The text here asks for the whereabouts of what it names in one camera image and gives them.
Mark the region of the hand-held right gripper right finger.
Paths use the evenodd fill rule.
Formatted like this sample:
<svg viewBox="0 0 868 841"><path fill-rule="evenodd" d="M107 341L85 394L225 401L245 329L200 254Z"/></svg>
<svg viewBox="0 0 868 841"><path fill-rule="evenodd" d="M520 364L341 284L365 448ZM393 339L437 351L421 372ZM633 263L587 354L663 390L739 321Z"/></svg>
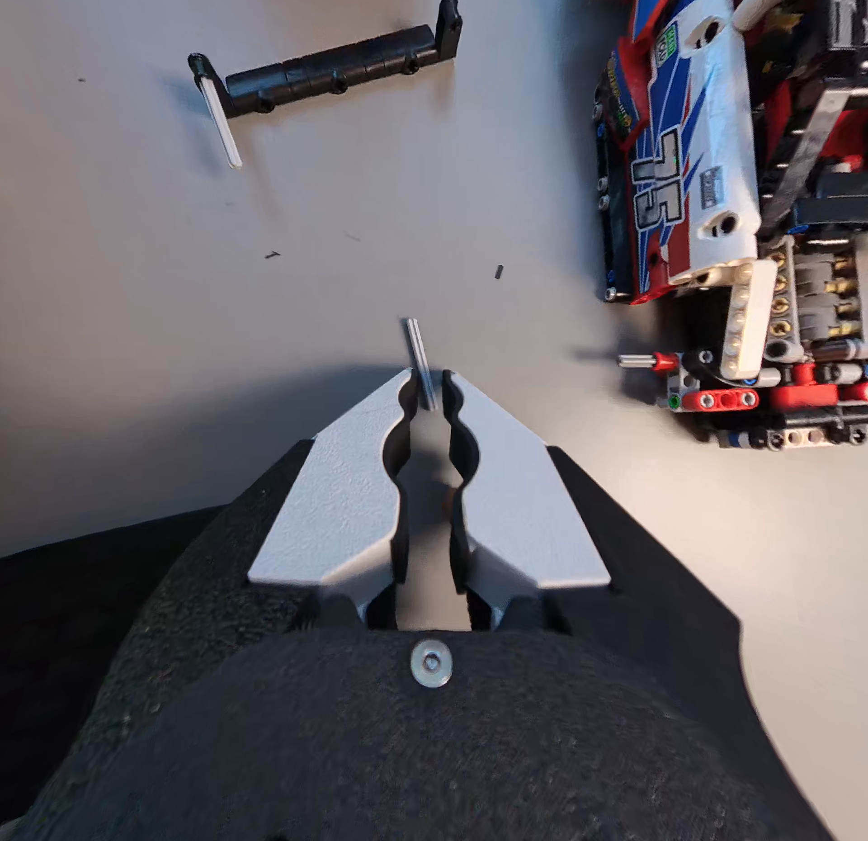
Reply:
<svg viewBox="0 0 868 841"><path fill-rule="evenodd" d="M599 593L611 575L547 444L457 372L443 372L451 500L450 567L472 628L498 628L511 605L535 613L557 592Z"/></svg>

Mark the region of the grey lego axle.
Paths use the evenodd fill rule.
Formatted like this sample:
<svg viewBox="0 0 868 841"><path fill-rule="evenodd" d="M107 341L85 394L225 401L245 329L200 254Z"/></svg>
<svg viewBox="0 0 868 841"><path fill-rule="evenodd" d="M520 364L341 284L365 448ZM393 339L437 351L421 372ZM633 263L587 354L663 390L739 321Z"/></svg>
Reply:
<svg viewBox="0 0 868 841"><path fill-rule="evenodd" d="M405 317L402 323L405 327L410 352L418 371L423 405L427 411L436 412L439 408L439 401L418 320L414 317Z"/></svg>

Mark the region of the red white lego race car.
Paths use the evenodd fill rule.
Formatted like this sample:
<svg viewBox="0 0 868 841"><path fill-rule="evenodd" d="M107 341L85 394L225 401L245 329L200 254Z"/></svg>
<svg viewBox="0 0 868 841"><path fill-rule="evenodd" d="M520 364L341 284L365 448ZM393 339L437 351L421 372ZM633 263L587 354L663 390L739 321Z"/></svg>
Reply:
<svg viewBox="0 0 868 841"><path fill-rule="evenodd" d="M605 301L686 300L622 354L722 448L866 445L866 0L619 0L594 91Z"/></svg>

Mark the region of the black lego beam assembly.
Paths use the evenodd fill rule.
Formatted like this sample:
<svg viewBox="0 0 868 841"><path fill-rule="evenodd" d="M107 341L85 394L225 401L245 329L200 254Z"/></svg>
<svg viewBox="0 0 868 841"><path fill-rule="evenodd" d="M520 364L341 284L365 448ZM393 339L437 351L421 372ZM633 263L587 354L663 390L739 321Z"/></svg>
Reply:
<svg viewBox="0 0 868 841"><path fill-rule="evenodd" d="M279 106L341 95L350 88L391 76L412 76L456 57L462 32L458 0L441 0L437 25L403 28L356 43L248 69L223 79L205 54L188 64L220 135L231 168L243 167L229 120L268 114Z"/></svg>

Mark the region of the black cloth pad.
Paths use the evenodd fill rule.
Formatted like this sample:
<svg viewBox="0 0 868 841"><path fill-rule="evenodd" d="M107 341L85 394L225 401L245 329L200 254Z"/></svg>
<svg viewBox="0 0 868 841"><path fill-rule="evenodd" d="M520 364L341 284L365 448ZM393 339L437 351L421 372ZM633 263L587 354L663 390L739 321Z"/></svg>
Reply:
<svg viewBox="0 0 868 841"><path fill-rule="evenodd" d="M1 822L23 816L89 716L156 586L223 510L193 510L1 561Z"/></svg>

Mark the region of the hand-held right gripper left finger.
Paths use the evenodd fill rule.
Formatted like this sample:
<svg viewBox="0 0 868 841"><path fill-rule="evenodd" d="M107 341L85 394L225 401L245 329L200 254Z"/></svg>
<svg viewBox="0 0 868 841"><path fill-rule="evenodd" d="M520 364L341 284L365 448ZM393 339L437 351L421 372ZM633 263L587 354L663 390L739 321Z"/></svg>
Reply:
<svg viewBox="0 0 868 841"><path fill-rule="evenodd" d="M406 580L409 524L397 475L410 458L416 373L402 369L313 439L247 579L339 597L367 620Z"/></svg>

